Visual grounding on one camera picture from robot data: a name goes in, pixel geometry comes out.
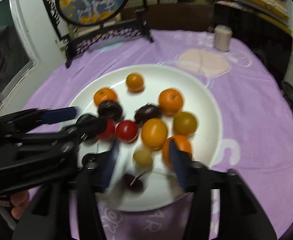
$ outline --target tomato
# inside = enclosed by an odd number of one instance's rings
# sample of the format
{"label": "tomato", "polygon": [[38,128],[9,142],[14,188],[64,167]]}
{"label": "tomato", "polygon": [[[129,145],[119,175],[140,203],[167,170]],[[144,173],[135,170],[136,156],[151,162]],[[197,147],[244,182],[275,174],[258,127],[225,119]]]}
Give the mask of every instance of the tomato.
{"label": "tomato", "polygon": [[113,119],[108,119],[107,128],[103,133],[100,133],[97,137],[101,140],[110,140],[115,135],[115,122]]}
{"label": "tomato", "polygon": [[137,137],[138,128],[135,122],[124,120],[116,127],[116,136],[119,140],[129,143]]}

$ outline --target white cylindrical container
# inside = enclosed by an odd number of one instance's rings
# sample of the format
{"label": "white cylindrical container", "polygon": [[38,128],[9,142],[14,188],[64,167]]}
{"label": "white cylindrical container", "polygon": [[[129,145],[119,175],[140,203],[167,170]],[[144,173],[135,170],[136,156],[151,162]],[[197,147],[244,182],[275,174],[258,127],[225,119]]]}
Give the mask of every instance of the white cylindrical container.
{"label": "white cylindrical container", "polygon": [[232,30],[227,26],[218,25],[214,33],[214,47],[225,52],[229,51]]}

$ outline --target black carved frame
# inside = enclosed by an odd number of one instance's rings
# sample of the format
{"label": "black carved frame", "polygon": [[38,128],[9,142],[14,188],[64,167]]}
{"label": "black carved frame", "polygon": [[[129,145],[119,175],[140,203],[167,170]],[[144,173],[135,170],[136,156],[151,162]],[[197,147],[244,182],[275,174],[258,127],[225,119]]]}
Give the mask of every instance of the black carved frame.
{"label": "black carved frame", "polygon": [[91,45],[97,43],[98,41],[105,41],[112,37],[119,36],[124,38],[146,36],[150,42],[153,42],[150,29],[144,20],[144,13],[148,10],[147,0],[143,0],[144,8],[136,10],[135,19],[122,21],[118,24],[108,27],[103,27],[103,23],[101,23],[98,30],[75,39],[71,39],[69,34],[64,36],[61,35],[58,29],[60,15],[54,2],[52,0],[43,0],[43,3],[57,36],[59,37],[60,41],[66,43],[66,68],[71,66],[72,61],[76,56],[79,56],[87,51]]}

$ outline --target window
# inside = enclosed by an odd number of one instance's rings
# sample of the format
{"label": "window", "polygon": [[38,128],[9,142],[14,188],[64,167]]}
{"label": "window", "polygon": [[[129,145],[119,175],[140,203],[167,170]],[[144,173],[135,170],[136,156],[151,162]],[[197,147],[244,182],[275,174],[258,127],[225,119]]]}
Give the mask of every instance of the window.
{"label": "window", "polygon": [[18,0],[0,0],[0,93],[3,98],[38,61]]}

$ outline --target robotic hand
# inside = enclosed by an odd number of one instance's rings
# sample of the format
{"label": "robotic hand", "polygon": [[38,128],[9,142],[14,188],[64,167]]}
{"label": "robotic hand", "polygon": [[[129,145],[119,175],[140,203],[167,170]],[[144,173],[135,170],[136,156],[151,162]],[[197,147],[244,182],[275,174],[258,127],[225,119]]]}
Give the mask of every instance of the robotic hand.
{"label": "robotic hand", "polygon": [[[69,190],[77,190],[80,240],[106,240],[95,192],[109,186],[119,143],[100,154],[90,154],[77,166],[79,145],[88,135],[106,130],[103,117],[86,119],[57,133],[27,133],[42,125],[76,117],[73,107],[29,109],[0,117],[0,205],[9,196],[42,185],[19,220],[13,240],[70,240]],[[207,240],[211,221],[211,189],[220,190],[220,225],[217,239],[276,240],[262,207],[235,170],[209,170],[170,142],[170,158],[180,187],[193,193],[183,240]]]}

